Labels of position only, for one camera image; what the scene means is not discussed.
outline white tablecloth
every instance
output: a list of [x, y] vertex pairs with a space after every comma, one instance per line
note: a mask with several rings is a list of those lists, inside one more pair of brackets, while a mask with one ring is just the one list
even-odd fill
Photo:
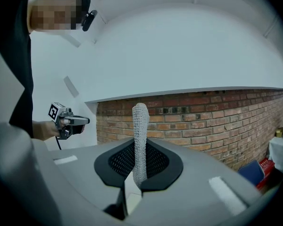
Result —
[[274, 137], [269, 141], [269, 160], [272, 160], [275, 168], [283, 173], [283, 136]]

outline person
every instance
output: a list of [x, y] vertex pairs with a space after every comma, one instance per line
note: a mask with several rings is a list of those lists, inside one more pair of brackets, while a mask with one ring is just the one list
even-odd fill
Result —
[[29, 35], [33, 31], [78, 28], [88, 13], [90, 2], [91, 0], [4, 0], [5, 5], [9, 5], [8, 10], [2, 13], [0, 9], [0, 53], [25, 88], [9, 123], [24, 129], [31, 138], [47, 140], [59, 137], [59, 132], [53, 121], [32, 120], [33, 78]]

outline black headset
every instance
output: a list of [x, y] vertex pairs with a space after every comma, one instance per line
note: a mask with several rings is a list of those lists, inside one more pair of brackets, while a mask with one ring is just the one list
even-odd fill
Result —
[[92, 10], [90, 13], [87, 13], [82, 21], [81, 26], [83, 27], [83, 31], [86, 32], [91, 23], [93, 22], [95, 16], [98, 14], [97, 10]]

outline black hair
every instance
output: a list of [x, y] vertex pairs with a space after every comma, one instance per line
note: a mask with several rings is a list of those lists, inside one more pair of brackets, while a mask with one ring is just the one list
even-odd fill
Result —
[[91, 0], [76, 0], [79, 4], [75, 9], [75, 16], [71, 17], [71, 29], [76, 29], [77, 24], [81, 24], [84, 17], [87, 15]]

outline blue chair backrest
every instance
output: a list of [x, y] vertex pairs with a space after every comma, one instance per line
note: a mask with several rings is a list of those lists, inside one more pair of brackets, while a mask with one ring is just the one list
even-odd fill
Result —
[[264, 172], [256, 160], [251, 161], [247, 165], [241, 167], [238, 173], [250, 181], [254, 186], [258, 185], [264, 178]]

